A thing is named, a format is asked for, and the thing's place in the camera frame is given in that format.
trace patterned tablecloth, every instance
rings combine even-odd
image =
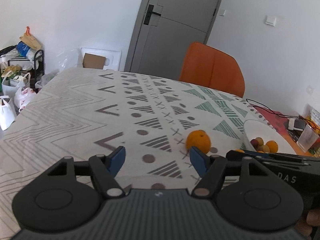
[[[65,70],[41,90],[0,142],[0,239],[19,230],[14,195],[62,157],[76,161],[125,146],[116,177],[130,188],[192,189],[199,176],[185,139],[205,130],[213,154],[241,148],[247,119],[266,120],[237,96],[169,79],[95,69]],[[90,183],[90,178],[79,177]]]

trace gray door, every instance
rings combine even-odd
[[[149,0],[138,41],[131,43],[133,60],[127,60],[125,70],[177,80],[188,46],[204,42],[217,2]]]

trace bowl of fruit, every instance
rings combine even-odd
[[[244,145],[254,152],[296,154],[276,130],[257,120],[244,122]]]

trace clear plastic cup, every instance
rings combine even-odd
[[[318,138],[319,135],[315,133],[315,131],[310,125],[307,124],[302,134],[300,135],[299,140],[297,141],[297,145],[304,152],[307,152]]]

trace shopping bag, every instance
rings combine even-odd
[[[8,103],[5,98],[9,98],[9,96],[0,97],[0,127],[3,131],[7,130],[17,117],[13,100],[10,99]]]
[[[22,90],[22,87],[19,87],[14,96],[14,104],[19,108],[19,112],[21,112],[35,96],[36,92],[34,92],[32,88]]]
[[[28,78],[28,83],[25,84],[24,83],[24,79],[29,76]],[[31,74],[27,73],[24,75],[23,79],[21,78],[21,80],[19,79],[19,82],[17,84],[17,86],[10,86],[9,85],[9,81],[6,80],[7,79],[7,75],[3,78],[2,80],[2,91],[3,94],[5,96],[9,96],[10,98],[14,99],[14,96],[16,94],[16,92],[18,91],[19,87],[30,87],[30,78],[31,78]]]
[[[20,40],[24,43],[27,44],[30,48],[35,49],[35,50],[40,50],[41,45],[37,41],[37,39],[30,33],[30,27],[27,27],[26,32],[23,34],[22,37],[20,37]]]

